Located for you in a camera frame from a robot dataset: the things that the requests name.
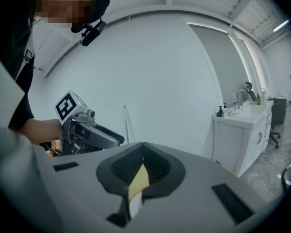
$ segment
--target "faucet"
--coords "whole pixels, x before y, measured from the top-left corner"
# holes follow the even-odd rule
[[[246,92],[243,89],[240,89],[237,91],[237,105],[238,109],[240,109],[241,106],[243,106],[244,98],[246,96]]]

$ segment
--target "ceiling light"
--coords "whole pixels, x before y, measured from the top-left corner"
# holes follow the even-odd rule
[[[289,19],[286,20],[286,21],[284,21],[283,23],[281,23],[280,25],[278,25],[277,27],[275,27],[275,28],[273,29],[273,31],[274,31],[274,32],[278,31],[278,30],[281,29],[283,26],[285,26],[289,21],[290,21]]]

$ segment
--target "sink counter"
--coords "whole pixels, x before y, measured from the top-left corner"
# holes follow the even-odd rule
[[[213,116],[212,159],[241,176],[265,151],[271,130],[273,101],[250,104],[227,118]]]
[[[236,113],[239,113],[237,115],[228,116],[227,118],[213,115],[213,120],[252,130],[263,121],[265,116],[269,114],[273,103],[274,101],[267,101],[266,105],[250,104],[235,111]]]

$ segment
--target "white ceiling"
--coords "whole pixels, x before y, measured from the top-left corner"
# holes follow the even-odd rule
[[[288,25],[274,33],[273,28],[288,19],[273,0],[110,0],[103,19],[107,23],[151,11],[186,11],[205,14],[236,27],[263,49],[288,36]],[[54,64],[79,38],[69,29],[52,30],[40,21],[34,25],[35,66],[45,77]]]

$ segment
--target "gray floor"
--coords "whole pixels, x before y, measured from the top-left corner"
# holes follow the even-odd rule
[[[291,104],[287,108],[285,123],[275,126],[273,131],[281,134],[281,138],[277,139],[279,148],[275,149],[275,142],[269,139],[265,152],[241,176],[267,202],[282,194],[282,185],[277,175],[291,163]],[[291,181],[291,168],[285,178]]]

